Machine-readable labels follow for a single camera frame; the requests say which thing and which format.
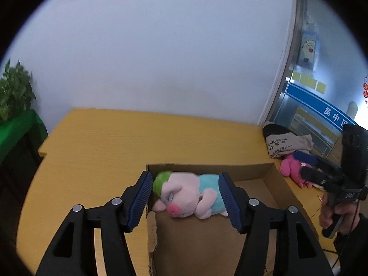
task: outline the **stuffed animal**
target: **stuffed animal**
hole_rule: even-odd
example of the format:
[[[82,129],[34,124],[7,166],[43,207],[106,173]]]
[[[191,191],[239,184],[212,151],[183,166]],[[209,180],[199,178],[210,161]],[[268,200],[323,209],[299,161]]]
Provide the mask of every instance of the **stuffed animal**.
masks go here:
[[[199,219],[227,211],[219,191],[218,174],[197,176],[189,172],[160,172],[153,182],[154,194],[159,197],[152,207],[155,212],[166,210],[171,217]]]
[[[303,180],[300,176],[300,169],[301,166],[308,166],[310,165],[306,163],[301,163],[300,161],[294,159],[294,156],[292,153],[289,155],[286,155],[284,159],[281,162],[280,165],[280,172],[283,176],[287,177],[290,175],[290,178],[299,186],[303,187],[306,185],[308,188],[312,187],[312,183],[308,182],[306,180]]]

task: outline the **blue stripe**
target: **blue stripe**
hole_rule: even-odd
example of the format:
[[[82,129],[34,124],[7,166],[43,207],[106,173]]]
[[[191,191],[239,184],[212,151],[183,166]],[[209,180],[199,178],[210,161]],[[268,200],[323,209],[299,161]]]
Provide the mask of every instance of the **blue stripe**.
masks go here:
[[[317,113],[341,132],[343,131],[343,121],[348,124],[357,125],[338,108],[296,84],[289,83],[286,94]]]

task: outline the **round metal pin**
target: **round metal pin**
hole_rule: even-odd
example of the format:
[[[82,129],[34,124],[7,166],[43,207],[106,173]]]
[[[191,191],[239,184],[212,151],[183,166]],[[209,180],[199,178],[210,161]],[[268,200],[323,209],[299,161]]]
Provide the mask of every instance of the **round metal pin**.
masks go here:
[[[296,214],[298,212],[298,209],[295,206],[289,206],[289,212],[292,214]]]
[[[121,204],[121,198],[119,198],[119,197],[114,198],[113,200],[111,200],[111,203],[113,205],[119,205],[119,204]]]
[[[256,205],[259,205],[259,201],[258,201],[258,199],[251,198],[251,199],[249,199],[249,204],[252,205],[252,206],[256,206]]]
[[[79,212],[82,209],[82,206],[80,204],[76,204],[73,206],[73,212]]]

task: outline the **teal shirt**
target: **teal shirt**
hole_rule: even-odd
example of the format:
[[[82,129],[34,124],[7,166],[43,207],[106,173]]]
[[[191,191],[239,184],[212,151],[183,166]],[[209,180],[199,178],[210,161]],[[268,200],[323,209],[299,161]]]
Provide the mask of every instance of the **teal shirt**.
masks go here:
[[[218,174],[202,174],[199,176],[199,192],[202,194],[205,189],[214,189],[217,193],[217,199],[211,206],[212,215],[218,214],[226,210],[225,204],[219,190],[219,175]]]

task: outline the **human hand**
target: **human hand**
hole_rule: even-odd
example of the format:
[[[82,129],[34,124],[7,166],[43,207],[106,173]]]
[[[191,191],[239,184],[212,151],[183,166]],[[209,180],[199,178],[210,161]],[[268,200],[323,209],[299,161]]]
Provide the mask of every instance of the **human hand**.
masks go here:
[[[327,193],[325,193],[322,198],[322,208],[321,208],[321,214],[319,216],[319,224],[322,226],[323,229],[326,229],[332,224],[333,222],[332,216],[334,214],[338,214],[338,215],[346,214],[343,222],[341,223],[338,229],[338,232],[346,235],[350,231],[351,224],[353,224],[352,230],[354,230],[354,228],[356,228],[356,226],[358,225],[360,221],[359,208],[358,208],[358,212],[356,214],[356,217],[353,223],[353,219],[354,219],[354,215],[355,215],[357,206],[358,205],[355,202],[354,203],[353,202],[342,202],[336,205],[334,209],[331,209],[328,206],[328,195]]]

